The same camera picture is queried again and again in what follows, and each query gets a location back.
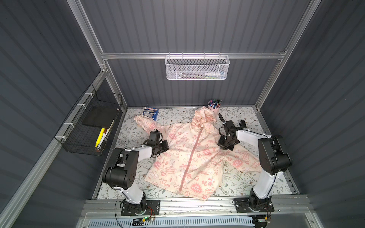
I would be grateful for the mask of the pink patterned hooded jacket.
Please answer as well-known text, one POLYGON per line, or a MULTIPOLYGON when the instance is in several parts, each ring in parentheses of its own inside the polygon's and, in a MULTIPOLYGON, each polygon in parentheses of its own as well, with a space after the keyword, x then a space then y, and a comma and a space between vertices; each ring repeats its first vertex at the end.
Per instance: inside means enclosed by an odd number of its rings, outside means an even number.
POLYGON ((223 162, 243 173, 262 171, 258 158, 243 146, 220 149, 216 117, 207 107, 197 109, 189 123, 161 125, 143 115, 134 120, 147 133, 160 131, 168 142, 168 151, 156 158, 144 180, 169 192, 207 200, 222 182, 223 162))

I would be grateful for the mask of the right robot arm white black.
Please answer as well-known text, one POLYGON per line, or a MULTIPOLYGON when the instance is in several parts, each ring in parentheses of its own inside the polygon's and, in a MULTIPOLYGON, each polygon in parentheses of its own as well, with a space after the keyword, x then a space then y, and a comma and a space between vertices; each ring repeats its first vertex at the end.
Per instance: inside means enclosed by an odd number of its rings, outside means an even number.
POLYGON ((225 134, 220 133, 218 141, 221 149, 232 151, 235 145, 246 142, 259 151, 259 163, 262 168, 259 180, 251 189, 246 202, 240 201, 239 198, 235 200, 237 208, 249 208, 253 212, 272 212, 271 196, 275 182, 292 165, 290 156, 284 152, 285 143, 282 137, 253 132, 243 120, 240 121, 240 126, 236 127, 233 121, 225 121, 221 114, 218 114, 218 117, 225 131, 225 134))

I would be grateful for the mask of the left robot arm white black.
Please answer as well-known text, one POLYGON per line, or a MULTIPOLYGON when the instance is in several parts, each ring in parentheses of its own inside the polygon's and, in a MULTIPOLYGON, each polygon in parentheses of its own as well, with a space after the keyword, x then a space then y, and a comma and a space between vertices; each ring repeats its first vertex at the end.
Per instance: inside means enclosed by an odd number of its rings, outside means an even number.
POLYGON ((145 193, 135 183, 137 165, 144 159, 156 158, 168 150, 168 142, 163 140, 162 133, 156 129, 141 146, 115 148, 102 172, 102 182, 121 191, 125 197, 123 203, 140 214, 146 210, 147 200, 145 193))

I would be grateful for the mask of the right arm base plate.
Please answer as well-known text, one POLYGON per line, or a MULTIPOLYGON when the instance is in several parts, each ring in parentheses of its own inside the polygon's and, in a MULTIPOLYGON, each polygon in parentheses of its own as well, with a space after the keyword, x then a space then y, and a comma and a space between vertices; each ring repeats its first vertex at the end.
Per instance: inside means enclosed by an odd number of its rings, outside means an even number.
POLYGON ((234 198, 232 201, 236 208, 237 213, 248 213, 248 212, 274 212, 274 206, 271 198, 256 199, 251 197, 239 197, 234 198))

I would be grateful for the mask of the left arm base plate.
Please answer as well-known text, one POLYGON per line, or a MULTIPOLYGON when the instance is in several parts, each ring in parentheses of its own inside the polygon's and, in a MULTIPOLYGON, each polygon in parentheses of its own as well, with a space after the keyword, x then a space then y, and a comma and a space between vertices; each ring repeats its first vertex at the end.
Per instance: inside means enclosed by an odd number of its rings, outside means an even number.
POLYGON ((140 204, 132 204, 123 200, 119 206, 121 216, 154 216, 159 215, 160 200, 142 200, 140 204))

